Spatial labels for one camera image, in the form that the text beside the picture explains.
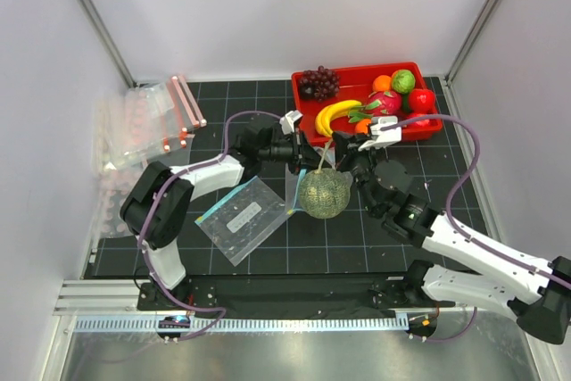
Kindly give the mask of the clear zip bag white label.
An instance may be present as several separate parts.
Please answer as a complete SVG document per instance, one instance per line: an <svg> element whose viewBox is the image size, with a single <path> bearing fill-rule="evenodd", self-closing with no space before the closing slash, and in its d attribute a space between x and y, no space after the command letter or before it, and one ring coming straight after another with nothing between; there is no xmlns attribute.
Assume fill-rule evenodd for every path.
<svg viewBox="0 0 571 381"><path fill-rule="evenodd" d="M236 266L286 220L285 200L255 177L232 189L195 224Z"/></svg>

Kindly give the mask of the clear zip bag blue zipper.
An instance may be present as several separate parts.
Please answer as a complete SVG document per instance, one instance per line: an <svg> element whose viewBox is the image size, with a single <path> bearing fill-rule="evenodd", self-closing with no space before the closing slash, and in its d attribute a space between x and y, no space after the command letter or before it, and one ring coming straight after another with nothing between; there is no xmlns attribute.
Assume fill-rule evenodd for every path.
<svg viewBox="0 0 571 381"><path fill-rule="evenodd" d="M310 166L303 166L302 168L299 169L299 172L297 173L297 181L296 181L296 184L295 184L295 187L294 187L294 193L293 193L293 195L292 195L291 197L289 197L289 201L286 203L286 213L287 213L288 215L293 215L293 214L296 213L296 212L304 212L304 211L300 208L299 203L298 203L298 200L297 200L297 189L298 189L298 186L299 186L299 182L301 181L301 179L303 178L303 176L304 176L305 173L310 172L310 171L312 171L312 170L315 170L315 169L318 167L319 160L320 160L320 155L321 155L321 153L322 153L324 147L321 148L321 149L317 149L317 150L316 150L317 159L314 160L314 162L313 162ZM335 168L335 166L332 166L332 165L329 163L331 160L333 160L333 159L331 159L331 158L329 157L329 154L330 154L330 147L329 147L329 150L328 150L328 152L327 152L327 157L326 157L326 160L325 160L325 166L326 166L326 167ZM349 174L348 174L348 173L344 173L344 175L347 177L347 179L348 179L348 180L350 181L350 183L351 183L351 180L350 180L350 178L349 178Z"/></svg>

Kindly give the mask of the green netted melon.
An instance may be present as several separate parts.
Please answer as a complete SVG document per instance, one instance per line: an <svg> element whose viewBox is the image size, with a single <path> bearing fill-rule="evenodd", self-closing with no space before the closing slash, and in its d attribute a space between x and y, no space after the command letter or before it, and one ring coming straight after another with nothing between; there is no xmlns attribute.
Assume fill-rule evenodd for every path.
<svg viewBox="0 0 571 381"><path fill-rule="evenodd" d="M348 205L351 183L340 171L325 166L329 139L320 155L318 167L304 174L297 189L300 208L315 219L332 219Z"/></svg>

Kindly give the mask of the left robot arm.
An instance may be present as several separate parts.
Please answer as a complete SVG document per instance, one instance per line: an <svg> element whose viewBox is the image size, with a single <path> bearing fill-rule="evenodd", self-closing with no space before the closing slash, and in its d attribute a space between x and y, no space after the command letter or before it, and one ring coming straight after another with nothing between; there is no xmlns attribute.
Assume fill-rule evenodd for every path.
<svg viewBox="0 0 571 381"><path fill-rule="evenodd" d="M298 128L285 132L277 123L268 127L252 123L233 142L225 142L222 154L182 167L151 162L135 183L120 207L120 218L137 237L149 272L160 285L157 297L168 309L182 308L189 297L177 245L189 204L246 183L265 162L283 163L298 174L315 170L319 155Z"/></svg>

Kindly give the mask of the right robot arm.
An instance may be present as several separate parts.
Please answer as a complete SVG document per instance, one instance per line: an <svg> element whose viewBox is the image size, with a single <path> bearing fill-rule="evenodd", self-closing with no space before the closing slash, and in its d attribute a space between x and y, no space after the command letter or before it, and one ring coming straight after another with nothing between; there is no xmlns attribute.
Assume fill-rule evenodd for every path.
<svg viewBox="0 0 571 381"><path fill-rule="evenodd" d="M397 182L405 172L383 173L378 145L365 134L336 132L336 167L352 175L369 216L393 239L439 253L469 268L460 273L416 262L402 283L413 306L462 302L500 314L548 344L564 343L570 324L570 260L551 261L522 253L485 236Z"/></svg>

